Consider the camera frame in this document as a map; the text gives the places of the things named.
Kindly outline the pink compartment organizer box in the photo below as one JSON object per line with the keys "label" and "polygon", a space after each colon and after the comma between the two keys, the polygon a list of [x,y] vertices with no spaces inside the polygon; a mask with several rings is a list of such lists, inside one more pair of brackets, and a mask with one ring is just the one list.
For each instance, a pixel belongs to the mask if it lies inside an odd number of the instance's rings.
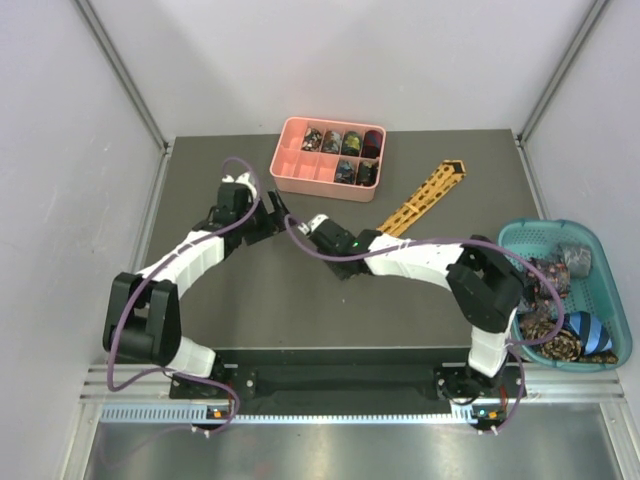
{"label": "pink compartment organizer box", "polygon": [[[368,160],[360,155],[358,157],[341,154],[327,154],[319,152],[307,152],[301,149],[303,136],[309,127],[321,129],[325,135],[327,130],[336,130],[344,134],[349,130],[359,132],[362,137],[371,129],[381,131],[384,135],[379,162],[378,177],[371,187],[338,184],[334,182],[334,173],[338,160],[349,159],[358,165],[361,160]],[[380,183],[381,170],[384,159],[387,131],[379,125],[326,120],[312,117],[290,117],[282,127],[280,137],[273,155],[270,174],[276,186],[289,193],[320,196],[326,198],[349,200],[355,202],[370,202],[373,200],[376,189]]]}

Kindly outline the yellow patterned necktie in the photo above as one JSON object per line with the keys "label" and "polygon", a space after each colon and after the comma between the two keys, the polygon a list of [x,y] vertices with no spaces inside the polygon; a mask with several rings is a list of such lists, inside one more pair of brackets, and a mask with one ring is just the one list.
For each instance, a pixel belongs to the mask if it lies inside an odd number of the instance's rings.
{"label": "yellow patterned necktie", "polygon": [[377,230],[400,237],[466,177],[462,160],[445,160]]}

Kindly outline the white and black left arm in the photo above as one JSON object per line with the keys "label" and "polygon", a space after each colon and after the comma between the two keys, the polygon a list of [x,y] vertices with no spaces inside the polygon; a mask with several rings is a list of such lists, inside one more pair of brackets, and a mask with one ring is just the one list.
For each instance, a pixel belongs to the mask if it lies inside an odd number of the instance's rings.
{"label": "white and black left arm", "polygon": [[192,376],[192,384],[205,396],[220,394],[227,374],[214,364],[212,349],[182,334],[180,299],[241,245],[250,246],[284,231],[289,210],[277,191],[267,195],[272,211],[250,180],[225,177],[217,203],[181,243],[137,273],[118,274],[107,308],[102,338],[105,351]]}

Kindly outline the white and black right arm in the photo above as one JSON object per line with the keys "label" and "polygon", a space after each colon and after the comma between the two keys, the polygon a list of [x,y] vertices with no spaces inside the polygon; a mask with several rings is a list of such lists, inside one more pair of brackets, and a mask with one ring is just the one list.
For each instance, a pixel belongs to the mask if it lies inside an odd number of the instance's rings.
{"label": "white and black right arm", "polygon": [[487,396],[504,380],[507,340],[524,290],[524,276],[486,238],[473,245],[457,241],[413,246],[379,230],[355,236],[325,215],[314,217],[307,238],[321,255],[338,257],[328,265],[341,279],[365,274],[421,281],[452,293],[472,326],[467,384]]}

